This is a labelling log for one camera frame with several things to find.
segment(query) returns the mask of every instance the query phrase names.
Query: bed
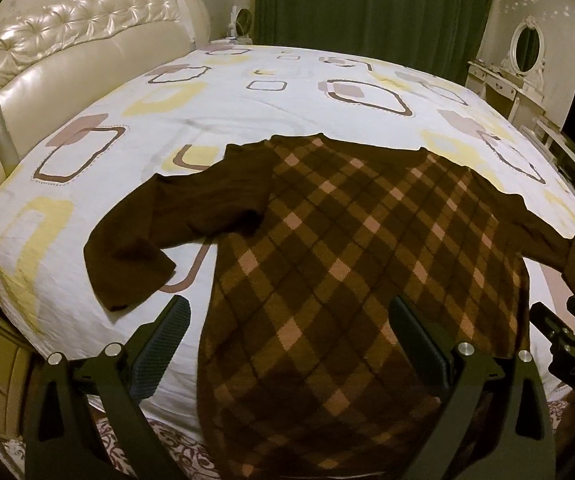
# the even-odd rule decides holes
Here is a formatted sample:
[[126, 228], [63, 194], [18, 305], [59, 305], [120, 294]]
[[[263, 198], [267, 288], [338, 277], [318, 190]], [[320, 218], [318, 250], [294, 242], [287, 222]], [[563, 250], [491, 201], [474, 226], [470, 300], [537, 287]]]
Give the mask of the bed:
[[[165, 250], [175, 275], [127, 311], [101, 307], [83, 246], [125, 195], [154, 173], [192, 174], [226, 145], [323, 132], [388, 148], [425, 147], [468, 166], [561, 235], [575, 198], [532, 143], [473, 92], [376, 59], [278, 46], [211, 44], [200, 0], [67, 0], [0, 23], [0, 306], [43, 357], [98, 354], [154, 320], [171, 294], [192, 323], [148, 418], [202, 442], [196, 361], [216, 246]], [[575, 330], [558, 272], [526, 261], [530, 303]], [[549, 343], [531, 329], [548, 400]], [[90, 398], [102, 409], [99, 399]]]

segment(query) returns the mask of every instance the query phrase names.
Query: white mirror frame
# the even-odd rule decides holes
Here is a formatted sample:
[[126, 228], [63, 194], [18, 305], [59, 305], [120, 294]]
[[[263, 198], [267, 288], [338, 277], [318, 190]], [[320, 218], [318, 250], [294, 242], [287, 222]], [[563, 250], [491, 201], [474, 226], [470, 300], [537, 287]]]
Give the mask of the white mirror frame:
[[[539, 42], [539, 49], [538, 49], [538, 57], [536, 57], [536, 62], [534, 66], [530, 70], [526, 70], [522, 72], [517, 64], [517, 44], [519, 44], [519, 37], [523, 29], [525, 28], [533, 28], [536, 29], [538, 33], [538, 42]], [[512, 36], [512, 41], [509, 46], [509, 52], [503, 62], [501, 62], [501, 67], [503, 67], [508, 72], [512, 72], [515, 75], [521, 76], [523, 80], [525, 80], [528, 84], [532, 85], [536, 90], [543, 93], [543, 68], [545, 66], [545, 41], [544, 41], [543, 31], [541, 27], [538, 26], [536, 23], [536, 19], [533, 16], [527, 16], [522, 22], [519, 23], [519, 26], [514, 31], [514, 35]]]

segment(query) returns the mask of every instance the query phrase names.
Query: patterned bed sheet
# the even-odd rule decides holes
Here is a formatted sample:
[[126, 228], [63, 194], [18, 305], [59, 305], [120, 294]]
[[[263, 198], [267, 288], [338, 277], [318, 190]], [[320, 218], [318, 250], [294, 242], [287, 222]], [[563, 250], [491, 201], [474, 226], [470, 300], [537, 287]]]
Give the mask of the patterned bed sheet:
[[[196, 361], [210, 301], [216, 246], [198, 241], [165, 250], [173, 279], [128, 311], [96, 299], [83, 247], [91, 230], [154, 173], [210, 167], [229, 143], [274, 134], [389, 148], [421, 146], [471, 167], [571, 238], [575, 198], [538, 150], [473, 92], [403, 66], [357, 56], [270, 46], [212, 46], [152, 70], [73, 118], [36, 146], [0, 187], [0, 305], [44, 356], [76, 359], [125, 342], [154, 320], [171, 294], [192, 306], [192, 322], [151, 399], [150, 418], [202, 441]], [[530, 301], [542, 301], [575, 331], [560, 274], [530, 260]], [[531, 328], [546, 394], [548, 341]]]

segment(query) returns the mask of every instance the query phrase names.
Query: leather headboard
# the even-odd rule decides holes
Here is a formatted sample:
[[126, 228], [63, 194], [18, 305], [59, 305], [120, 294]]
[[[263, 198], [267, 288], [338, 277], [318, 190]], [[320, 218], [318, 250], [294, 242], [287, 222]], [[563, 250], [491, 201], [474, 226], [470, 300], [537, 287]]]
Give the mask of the leather headboard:
[[0, 23], [0, 184], [121, 84], [210, 40], [201, 0], [66, 0]]

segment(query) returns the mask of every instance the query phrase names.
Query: argyle pattern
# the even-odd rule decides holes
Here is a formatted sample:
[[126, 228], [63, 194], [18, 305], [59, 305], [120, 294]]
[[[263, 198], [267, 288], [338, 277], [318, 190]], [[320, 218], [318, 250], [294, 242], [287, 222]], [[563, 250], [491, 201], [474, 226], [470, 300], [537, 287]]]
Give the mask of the argyle pattern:
[[528, 346], [525, 265], [472, 170], [424, 149], [371, 146], [367, 159], [336, 145], [275, 136], [238, 148], [274, 150], [277, 163], [255, 232], [218, 240], [199, 350], [200, 415], [225, 478], [410, 460], [440, 403], [389, 326], [397, 294], [477, 350]]

